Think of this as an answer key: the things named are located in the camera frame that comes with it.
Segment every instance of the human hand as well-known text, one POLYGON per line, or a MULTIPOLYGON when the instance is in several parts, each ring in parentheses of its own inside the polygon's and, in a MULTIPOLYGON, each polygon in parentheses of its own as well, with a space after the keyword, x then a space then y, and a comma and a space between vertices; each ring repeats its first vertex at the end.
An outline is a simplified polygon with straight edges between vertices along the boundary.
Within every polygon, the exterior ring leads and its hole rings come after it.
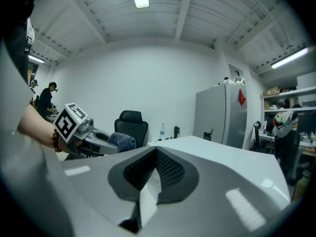
MULTIPOLYGON (((80 146, 82 144, 82 140, 79 140, 76 142, 76 147, 80 146)), ((62 137, 59 137, 58 139, 58 149, 61 151, 68 153, 68 147, 66 141, 62 137)))
POLYGON ((49 111, 52 113, 52 114, 56 114, 55 110, 53 108, 49 109, 49 111))

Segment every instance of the person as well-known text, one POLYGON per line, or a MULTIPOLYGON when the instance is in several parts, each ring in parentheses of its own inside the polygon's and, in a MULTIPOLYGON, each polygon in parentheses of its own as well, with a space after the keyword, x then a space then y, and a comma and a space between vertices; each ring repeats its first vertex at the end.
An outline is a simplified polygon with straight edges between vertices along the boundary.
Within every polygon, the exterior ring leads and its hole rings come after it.
MULTIPOLYGON (((4 10, 3 18, 6 18, 6 24, 3 25, 1 34, 13 64, 27 84, 28 54, 30 53, 27 33, 28 28, 31 27, 28 19, 34 8, 34 0, 10 1, 14 6, 9 7, 12 10, 4 10)), ((52 144, 54 125, 44 120, 30 104, 25 109, 17 130, 44 146, 54 148, 52 144)), ((61 137, 58 139, 58 149, 67 152, 67 144, 61 137)))
POLYGON ((31 84, 30 84, 30 89, 31 89, 31 91, 33 92, 32 99, 30 100, 30 105, 32 105, 32 106, 34 106, 33 98, 34 98, 34 94, 36 94, 35 91, 34 91, 34 88, 35 88, 36 86, 38 86, 38 81, 37 81, 36 79, 35 79, 35 80, 32 80, 32 81, 31 81, 31 84))
POLYGON ((35 99, 35 101, 34 101, 34 108, 35 109, 37 109, 38 108, 38 106, 39 106, 39 100, 40 100, 40 96, 36 96, 36 99, 35 99))
POLYGON ((47 118, 47 110, 53 114, 55 114, 55 111, 52 107, 52 104, 51 104, 51 98, 52 98, 52 95, 51 93, 53 91, 57 91, 57 84, 53 81, 53 82, 50 82, 49 85, 48 85, 48 88, 45 88, 42 93, 40 94, 40 97, 39 97, 39 105, 38 105, 38 108, 37 108, 37 112, 39 113, 39 115, 46 121, 47 118))

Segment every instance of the red sticker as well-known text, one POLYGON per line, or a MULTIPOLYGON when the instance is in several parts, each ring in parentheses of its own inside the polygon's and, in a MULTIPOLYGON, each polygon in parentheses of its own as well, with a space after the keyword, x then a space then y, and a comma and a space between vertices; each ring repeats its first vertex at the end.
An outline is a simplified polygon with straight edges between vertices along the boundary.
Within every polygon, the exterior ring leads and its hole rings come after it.
POLYGON ((239 90, 239 97, 238 97, 238 99, 239 99, 239 103, 240 103, 240 105, 241 105, 241 107, 242 107, 243 104, 246 102, 246 98, 245 98, 245 96, 243 95, 241 89, 239 90))

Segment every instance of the white table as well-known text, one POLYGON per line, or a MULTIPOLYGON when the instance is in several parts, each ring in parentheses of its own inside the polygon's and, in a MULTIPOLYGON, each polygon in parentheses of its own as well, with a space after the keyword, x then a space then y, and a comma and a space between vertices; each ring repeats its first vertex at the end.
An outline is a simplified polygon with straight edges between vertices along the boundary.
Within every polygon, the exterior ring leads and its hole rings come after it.
POLYGON ((290 204, 284 175, 273 155, 237 149, 194 136, 150 142, 148 145, 180 150, 223 164, 269 195, 281 209, 290 204))

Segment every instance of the bottle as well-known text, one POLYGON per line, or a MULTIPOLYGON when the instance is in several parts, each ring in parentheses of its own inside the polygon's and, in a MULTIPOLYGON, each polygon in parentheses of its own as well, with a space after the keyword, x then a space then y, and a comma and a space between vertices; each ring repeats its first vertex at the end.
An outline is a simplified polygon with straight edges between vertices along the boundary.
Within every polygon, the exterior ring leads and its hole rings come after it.
POLYGON ((164 124, 161 125, 159 139, 164 140, 164 124))

